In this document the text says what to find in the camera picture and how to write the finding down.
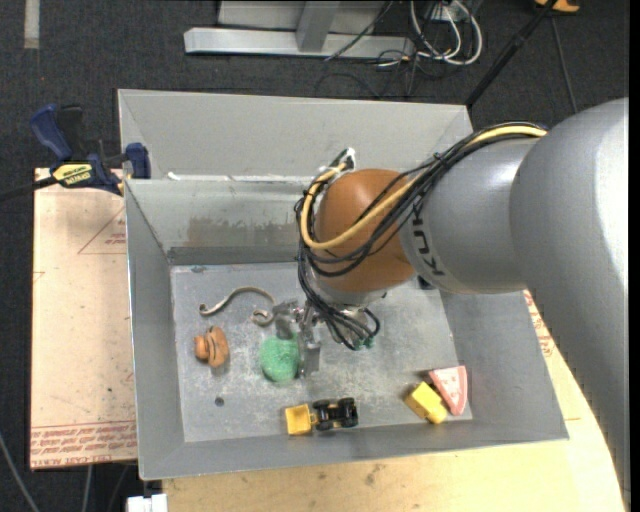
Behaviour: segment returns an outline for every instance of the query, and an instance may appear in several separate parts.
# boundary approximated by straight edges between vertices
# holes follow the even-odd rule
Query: blue clamp
[[[65,130],[60,128],[64,115]],[[140,143],[129,144],[124,154],[101,158],[97,153],[86,154],[88,142],[82,138],[82,109],[68,107],[58,111],[55,104],[38,110],[29,125],[40,143],[51,149],[57,161],[51,166],[51,176],[63,187],[91,187],[114,194],[122,194],[122,180],[111,172],[110,165],[130,162],[132,172],[126,177],[149,179],[151,164],[147,149]]]

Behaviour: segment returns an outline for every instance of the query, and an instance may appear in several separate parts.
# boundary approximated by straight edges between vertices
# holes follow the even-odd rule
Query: toy car
[[[316,430],[325,431],[333,427],[351,428],[358,424],[358,409],[353,398],[341,398],[337,403],[330,400],[313,402],[316,410]]]
[[[358,410],[353,398],[341,398],[337,403],[331,400],[313,402],[315,413],[309,411],[307,404],[285,409],[287,431],[290,435],[303,435],[316,430],[326,431],[334,427],[351,428],[358,424]]]

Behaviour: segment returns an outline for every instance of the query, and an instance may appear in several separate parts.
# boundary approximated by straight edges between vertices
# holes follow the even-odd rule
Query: yellow block
[[[284,411],[287,418],[287,431],[291,436],[308,434],[311,432],[312,415],[307,404],[287,407]]]
[[[442,423],[447,417],[447,410],[442,405],[440,395],[426,382],[420,383],[405,399],[413,412],[431,423]]]

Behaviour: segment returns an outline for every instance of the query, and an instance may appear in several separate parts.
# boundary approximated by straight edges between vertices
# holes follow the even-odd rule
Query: brown object
[[[229,357],[227,337],[220,327],[212,327],[204,336],[196,336],[193,343],[196,357],[213,368],[223,365]]]
[[[349,229],[397,175],[396,171],[386,169],[363,169],[338,178],[329,186],[318,208],[315,221],[317,240],[320,242],[330,240]],[[399,180],[384,197],[393,194],[405,183],[405,179]],[[385,208],[379,219],[374,219],[353,238],[331,249],[332,255],[344,256],[366,242],[388,212],[389,208]],[[384,290],[409,279],[414,269],[404,256],[397,234],[380,252],[376,252],[395,229],[391,227],[388,233],[374,244],[371,250],[372,255],[367,256],[351,272],[339,277],[322,279],[333,288],[345,292]],[[323,257],[331,256],[326,251],[316,251],[316,254]],[[336,271],[349,263],[318,264],[318,266],[323,270]]]
[[[547,0],[536,0],[536,4],[538,4],[539,7],[543,7],[546,3]],[[552,9],[554,11],[573,14],[580,9],[580,3],[578,0],[558,0]]]

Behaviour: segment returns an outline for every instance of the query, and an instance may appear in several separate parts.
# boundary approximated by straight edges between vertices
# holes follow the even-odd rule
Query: black toy car wheel
[[[358,418],[347,418],[342,420],[342,426],[344,428],[355,427],[358,424]]]
[[[353,407],[356,404],[356,401],[354,398],[341,398],[340,400],[338,400],[338,407],[345,407],[345,406],[351,406]]]
[[[331,425],[330,421],[321,421],[320,423],[318,423],[316,425],[316,430],[320,431],[320,432],[325,432],[327,430],[331,430],[331,427],[333,425]]]
[[[316,400],[312,405],[314,409],[326,409],[331,405],[331,400]]]

